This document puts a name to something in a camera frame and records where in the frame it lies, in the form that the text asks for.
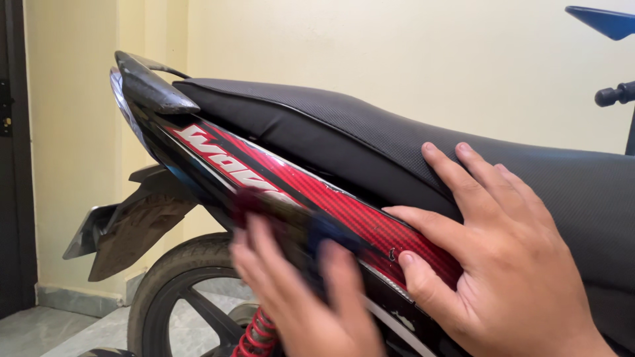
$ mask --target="dark door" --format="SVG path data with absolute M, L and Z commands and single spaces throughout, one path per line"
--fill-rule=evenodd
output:
M 24 29 L 21 18 L 14 21 L 18 12 L 22 17 L 21 1 L 0 0 L 0 318 L 34 306 L 37 279 Z

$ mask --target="motorcycle seat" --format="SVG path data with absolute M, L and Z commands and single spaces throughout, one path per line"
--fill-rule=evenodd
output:
M 314 88 L 223 79 L 186 79 L 173 85 L 200 106 L 207 120 L 370 203 L 416 206 L 459 222 L 451 192 L 425 163 L 420 148 L 430 141 L 458 162 L 454 148 L 467 142 L 488 162 L 504 164 L 544 201 L 571 249 L 592 305 L 594 299 L 609 299 L 607 292 L 611 299 L 619 299 L 615 294 L 635 296 L 633 157 L 479 137 Z M 635 343 L 630 344 L 635 350 Z

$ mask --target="rear fender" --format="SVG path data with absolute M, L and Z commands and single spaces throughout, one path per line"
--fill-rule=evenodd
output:
M 118 205 L 93 207 L 63 255 L 96 252 L 88 281 L 101 281 L 132 266 L 199 201 L 159 165 L 130 175 L 139 188 Z

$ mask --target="peeling sticker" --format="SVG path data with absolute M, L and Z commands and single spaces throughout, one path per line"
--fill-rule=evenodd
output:
M 393 314 L 394 316 L 396 316 L 399 320 L 401 320 L 401 323 L 405 326 L 408 327 L 408 329 L 412 332 L 415 331 L 415 327 L 412 325 L 412 322 L 408 321 L 405 317 L 401 316 L 397 311 L 391 311 L 391 314 Z

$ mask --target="fingernail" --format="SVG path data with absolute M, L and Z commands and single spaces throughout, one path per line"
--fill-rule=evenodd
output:
M 412 264 L 413 261 L 414 259 L 412 259 L 412 255 L 408 253 L 399 254 L 399 264 L 401 264 L 402 266 L 408 266 Z
M 500 171 L 500 172 L 509 172 L 509 170 L 505 167 L 505 165 L 503 164 L 496 164 L 496 168 Z
M 424 149 L 426 151 L 432 151 L 432 150 L 436 149 L 436 146 L 434 146 L 434 144 L 431 143 L 431 142 L 427 142 L 427 143 L 424 144 Z
M 462 142 L 461 144 L 458 145 L 458 149 L 461 151 L 470 151 L 472 150 L 472 147 L 470 147 L 470 145 L 468 145 L 467 142 Z

